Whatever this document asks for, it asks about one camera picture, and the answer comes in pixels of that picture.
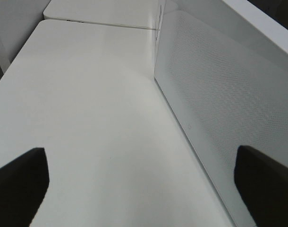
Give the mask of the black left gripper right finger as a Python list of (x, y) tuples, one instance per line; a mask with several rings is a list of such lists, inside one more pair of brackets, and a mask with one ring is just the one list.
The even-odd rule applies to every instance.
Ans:
[(288, 167), (251, 146), (241, 145), (234, 183), (258, 227), (288, 227)]

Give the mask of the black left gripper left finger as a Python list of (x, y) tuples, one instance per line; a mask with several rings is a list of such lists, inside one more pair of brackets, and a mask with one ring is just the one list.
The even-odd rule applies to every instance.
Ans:
[(0, 168), (0, 227), (31, 225), (49, 187), (44, 148), (33, 148)]

